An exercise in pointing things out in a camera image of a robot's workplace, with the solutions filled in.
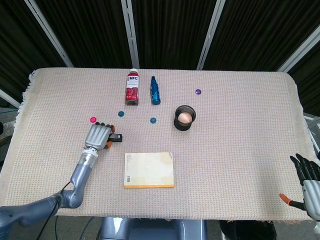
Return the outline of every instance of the table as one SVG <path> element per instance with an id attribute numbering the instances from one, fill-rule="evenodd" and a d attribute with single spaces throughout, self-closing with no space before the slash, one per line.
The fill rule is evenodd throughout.
<path id="1" fill-rule="evenodd" d="M 123 134 L 99 152 L 82 205 L 66 216 L 307 220 L 290 155 L 316 161 L 297 86 L 286 73 L 140 69 L 139 105 L 125 105 L 128 69 L 43 68 L 30 75 L 0 175 L 0 206 L 50 196 L 70 179 L 97 117 Z M 151 76 L 160 105 L 152 105 Z M 173 124 L 190 105 L 188 131 Z M 150 123 L 156 118 L 156 124 Z M 171 152 L 174 188 L 124 189 L 125 153 Z"/>

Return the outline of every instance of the robotic hand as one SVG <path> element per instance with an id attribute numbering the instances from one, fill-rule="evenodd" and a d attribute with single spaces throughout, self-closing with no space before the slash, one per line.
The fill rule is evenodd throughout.
<path id="1" fill-rule="evenodd" d="M 8 239 L 10 229 L 16 222 L 19 222 L 23 227 L 28 227 L 40 220 L 54 216 L 60 208 L 78 208 L 82 204 L 87 180 L 97 160 L 97 152 L 109 148 L 112 142 L 122 142 L 122 135 L 114 132 L 113 125 L 97 122 L 91 126 L 85 139 L 85 149 L 70 178 L 70 183 L 74 186 L 72 190 L 64 190 L 63 188 L 52 196 L 26 205 L 1 206 L 0 240 Z"/>
<path id="2" fill-rule="evenodd" d="M 320 240 L 320 167 L 314 161 L 309 161 L 299 154 L 295 156 L 290 156 L 290 159 L 294 163 L 302 186 L 304 202 L 292 201 L 283 193 L 280 197 L 289 206 L 306 211 L 308 216 L 316 221 L 314 233 Z"/>

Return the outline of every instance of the blue glass bottle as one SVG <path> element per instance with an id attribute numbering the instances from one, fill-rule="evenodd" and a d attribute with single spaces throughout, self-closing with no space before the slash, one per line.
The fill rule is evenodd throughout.
<path id="1" fill-rule="evenodd" d="M 153 105 L 158 105 L 161 103 L 160 94 L 159 94 L 159 87 L 158 87 L 155 76 L 151 77 L 150 94 L 151 94 L 151 102 Z"/>

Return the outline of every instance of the floor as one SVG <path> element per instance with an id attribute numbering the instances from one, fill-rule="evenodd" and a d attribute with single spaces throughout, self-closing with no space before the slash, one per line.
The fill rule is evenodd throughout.
<path id="1" fill-rule="evenodd" d="M 0 122 L 5 123 L 15 119 L 17 112 L 0 108 Z M 0 163 L 5 159 L 10 144 L 0 146 Z M 100 217 L 52 217 L 43 231 L 43 240 L 95 240 L 100 229 L 102 219 Z M 10 234 L 10 240 L 35 240 L 41 231 L 44 221 L 31 227 L 14 225 Z M 298 224 L 286 224 L 275 222 L 278 240 L 315 240 L 313 221 L 303 221 Z M 221 240 L 221 231 L 217 220 L 207 221 L 208 240 Z"/>

